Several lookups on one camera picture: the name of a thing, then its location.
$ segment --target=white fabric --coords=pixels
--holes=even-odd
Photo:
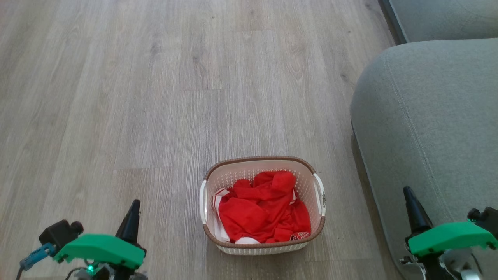
[[[227,231],[225,230],[225,227],[223,226],[223,223],[221,222],[220,219],[220,212],[219,212],[219,207],[220,207],[220,202],[222,197],[227,195],[229,191],[227,189],[220,189],[213,195],[213,206],[216,209],[216,219],[215,219],[215,237],[219,241],[222,242],[229,242],[230,237],[227,234]],[[296,192],[292,191],[293,197],[292,201],[290,204],[294,203],[297,199]],[[235,241],[235,244],[260,244],[258,240],[251,238],[251,237],[242,237],[239,240]]]

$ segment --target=laminate floor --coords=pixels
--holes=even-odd
[[[398,277],[349,115],[392,45],[376,0],[0,0],[0,279],[48,225],[113,234],[134,198],[151,279]],[[236,257],[205,238],[205,172],[253,155],[319,171],[327,222],[305,249]]]

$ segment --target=green plastic part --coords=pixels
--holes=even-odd
[[[448,223],[437,226],[408,240],[411,253],[421,258],[449,249],[489,245],[498,247],[493,234],[471,222]]]
[[[115,236],[104,234],[85,234],[66,244],[54,256],[59,262],[65,259],[94,260],[98,263],[111,263],[136,270],[143,264],[145,252]]]

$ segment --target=brown rim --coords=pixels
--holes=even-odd
[[[245,162],[245,161],[255,161],[255,160],[291,160],[291,161],[296,161],[298,163],[303,164],[306,166],[312,174],[315,174],[316,171],[315,169],[309,164],[307,161],[300,159],[295,156],[251,156],[251,157],[241,157],[241,158],[236,158],[236,159],[229,159],[229,160],[224,160],[216,163],[213,165],[213,167],[209,168],[208,172],[206,173],[206,176],[204,177],[204,181],[207,181],[209,179],[209,176],[211,176],[211,173],[213,171],[223,165],[231,164],[231,163],[238,163],[238,162]]]
[[[206,176],[204,177],[204,180],[207,181],[209,179],[209,176],[211,175],[211,173],[213,173],[213,171],[220,166],[227,165],[230,163],[254,161],[254,160],[292,160],[292,161],[299,162],[299,163],[303,164],[304,166],[306,166],[311,171],[312,174],[316,173],[315,169],[308,162],[306,162],[305,160],[300,159],[298,157],[294,157],[294,156],[253,156],[253,157],[242,157],[242,158],[221,161],[221,162],[213,165],[213,167],[211,167],[208,170],[208,172],[206,173]],[[208,236],[208,238],[213,243],[215,243],[216,245],[218,245],[220,247],[238,248],[238,249],[264,249],[264,248],[291,246],[291,245],[310,242],[311,240],[315,239],[322,232],[324,225],[325,225],[325,217],[322,216],[322,218],[320,218],[320,225],[318,226],[318,228],[316,229],[316,231],[312,235],[310,235],[306,238],[303,238],[303,239],[299,239],[299,240],[292,240],[292,241],[278,242],[278,243],[268,243],[268,244],[234,244],[234,243],[230,243],[230,242],[221,242],[211,234],[207,224],[203,225],[203,229],[204,229],[204,232],[206,233],[206,235]]]

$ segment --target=blue connector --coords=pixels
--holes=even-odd
[[[41,261],[42,259],[48,257],[48,256],[55,256],[55,247],[54,245],[47,243],[40,248],[34,250],[29,256],[22,261],[19,262],[21,265],[22,269],[24,271],[27,271],[28,269],[32,268],[35,263]]]

